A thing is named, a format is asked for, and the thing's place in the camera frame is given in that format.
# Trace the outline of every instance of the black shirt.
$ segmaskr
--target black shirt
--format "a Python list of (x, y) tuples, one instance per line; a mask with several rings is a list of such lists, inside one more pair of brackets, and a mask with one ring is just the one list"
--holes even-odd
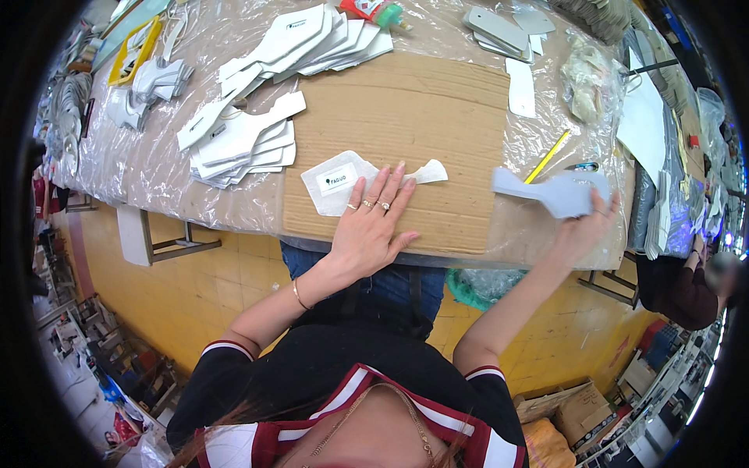
[[(485, 423), (485, 431), (477, 429), (477, 436), (470, 440), (483, 445), (487, 460), (473, 466), (497, 466), (485, 464), (491, 455), (487, 446), (494, 447), (494, 455), (501, 446), (502, 456), (494, 461), (507, 462), (513, 458), (512, 463), (503, 464), (528, 466), (520, 421), (498, 368), (487, 366), (464, 377), (423, 341), (379, 329), (334, 325), (293, 328), (270, 353), (255, 360), (238, 344), (229, 341), (209, 344), (167, 428), (169, 445), (176, 453), (196, 430), (211, 426), (243, 401), (249, 403), (250, 410), (242, 418), (248, 423), (304, 422), (316, 413), (319, 416), (326, 401), (341, 392), (357, 369), (372, 369), (392, 379), (413, 395), (412, 399), (422, 397), (437, 407), (443, 405), (454, 410), (452, 415), (456, 418), (475, 417), (477, 427)], [(280, 423), (276, 426), (276, 432), (287, 427)], [(514, 451), (512, 456), (508, 456), (508, 451)]]

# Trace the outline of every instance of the factory floor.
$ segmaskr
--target factory floor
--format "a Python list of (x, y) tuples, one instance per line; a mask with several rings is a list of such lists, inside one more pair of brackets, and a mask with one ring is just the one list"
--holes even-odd
[[(235, 315), (290, 281), (277, 239), (200, 227), (193, 231), (196, 240), (220, 239), (222, 246), (152, 267), (131, 264), (122, 257), (116, 210), (97, 206), (92, 212), (57, 213), (52, 220), (67, 240), (79, 294), (96, 291), (128, 327), (187, 374)], [(149, 221), (154, 243), (184, 235), (176, 219), (150, 213)], [(606, 392), (657, 318), (641, 306), (632, 310), (580, 286), (577, 278), (587, 274), (572, 273), (500, 356), (513, 395), (536, 396), (588, 376)], [(619, 274), (637, 282), (628, 260)], [(597, 283), (631, 296), (608, 279)], [(455, 344), (480, 314), (455, 302), (446, 288), (427, 342), (451, 359)]]

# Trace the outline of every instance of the bracelet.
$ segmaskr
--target bracelet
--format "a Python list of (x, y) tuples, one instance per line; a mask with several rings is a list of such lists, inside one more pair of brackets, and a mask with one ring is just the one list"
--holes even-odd
[(294, 280), (291, 282), (291, 286), (294, 287), (294, 296), (297, 297), (297, 300), (299, 301), (299, 305), (302, 306), (302, 307), (304, 307), (304, 310), (306, 310), (306, 311), (310, 310), (310, 308), (307, 307), (307, 306), (305, 306), (302, 303), (302, 300), (299, 298), (299, 293), (297, 292), (297, 279), (296, 278), (294, 278)]

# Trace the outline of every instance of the red and white stripe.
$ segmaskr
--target red and white stripe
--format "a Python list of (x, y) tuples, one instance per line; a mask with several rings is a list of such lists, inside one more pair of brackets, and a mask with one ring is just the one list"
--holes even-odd
[(245, 356), (247, 356), (247, 359), (249, 359), (250, 361), (255, 360), (255, 358), (252, 357), (252, 354), (249, 353), (247, 348), (245, 348), (244, 346), (242, 346), (241, 344), (235, 341), (229, 341), (229, 340), (217, 340), (217, 341), (212, 341), (211, 343), (208, 343), (208, 346), (206, 346), (203, 349), (203, 352), (200, 353), (200, 357), (203, 357), (203, 355), (205, 355), (208, 351), (215, 350), (220, 347), (230, 347), (231, 349), (237, 350), (241, 352), (242, 354), (244, 354)]
[(484, 365), (482, 367), (479, 367), (477, 369), (473, 369), (471, 372), (466, 374), (466, 380), (471, 380), (474, 377), (478, 377), (479, 375), (496, 375), (505, 382), (507, 379), (505, 378), (505, 374), (495, 365)]
[[(203, 353), (217, 347), (238, 347), (232, 341), (215, 341)], [(466, 379), (493, 374), (504, 380), (499, 368), (485, 366), (470, 372)], [(504, 440), (480, 419), (460, 413), (427, 398), (409, 392), (397, 382), (368, 365), (356, 364), (319, 411), (306, 421), (260, 422), (222, 426), (206, 435), (204, 456), (198, 457), (202, 468), (271, 468), (278, 456), (291, 450), (312, 426), (331, 412), (350, 406), (379, 377), (403, 391), (424, 417), (429, 430), (442, 440), (452, 442), (459, 433), (467, 436), (462, 446), (468, 468), (518, 468), (522, 466), (525, 448)]]

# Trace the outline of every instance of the yellow tray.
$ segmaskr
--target yellow tray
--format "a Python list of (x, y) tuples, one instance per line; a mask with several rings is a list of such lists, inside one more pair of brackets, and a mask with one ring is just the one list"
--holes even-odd
[[(148, 36), (145, 38), (145, 42), (143, 43), (143, 47), (141, 47), (140, 52), (138, 52), (138, 57), (136, 57), (136, 62), (133, 64), (133, 71), (130, 72), (127, 76), (124, 78), (120, 78), (120, 69), (122, 68), (122, 65), (127, 57), (127, 41), (138, 31), (146, 27), (147, 25), (153, 23), (151, 26), (151, 30), (148, 32)], [(148, 59), (148, 56), (151, 54), (151, 51), (154, 49), (154, 44), (156, 44), (156, 40), (159, 38), (159, 34), (161, 33), (161, 23), (159, 22), (159, 16), (156, 15), (153, 18), (149, 19), (147, 22), (144, 22), (137, 28), (133, 29), (127, 37), (125, 37), (125, 40), (122, 42), (122, 46), (120, 47), (120, 52), (117, 52), (117, 58), (115, 59), (115, 64), (112, 66), (112, 71), (109, 72), (109, 81), (107, 82), (109, 86), (114, 85), (124, 85), (125, 83), (129, 82), (133, 79), (133, 77), (136, 75), (136, 71), (138, 71), (138, 68), (143, 65), (143, 62), (145, 62)]]

